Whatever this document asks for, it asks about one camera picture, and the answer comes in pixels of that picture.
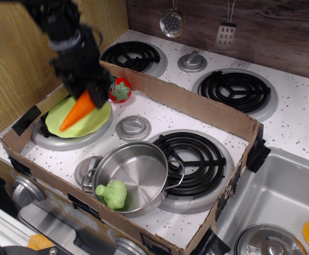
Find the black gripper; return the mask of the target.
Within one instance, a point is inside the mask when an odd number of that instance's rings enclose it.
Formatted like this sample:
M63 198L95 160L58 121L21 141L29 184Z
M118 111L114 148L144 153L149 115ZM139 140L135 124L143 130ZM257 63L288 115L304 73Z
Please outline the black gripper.
M100 51L92 29L80 26L77 32L77 43L58 50L51 64L74 99L87 89L95 107L102 108L109 99L110 74L99 63Z

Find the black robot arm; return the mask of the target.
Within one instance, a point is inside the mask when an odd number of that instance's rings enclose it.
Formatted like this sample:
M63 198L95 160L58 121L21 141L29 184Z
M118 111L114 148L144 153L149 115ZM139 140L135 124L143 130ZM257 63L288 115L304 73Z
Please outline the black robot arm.
M71 96L87 92L93 108L109 99L110 74L100 61L99 44L93 30L80 22L73 1L20 1L40 30L47 34L49 47L58 55L50 60L55 75Z

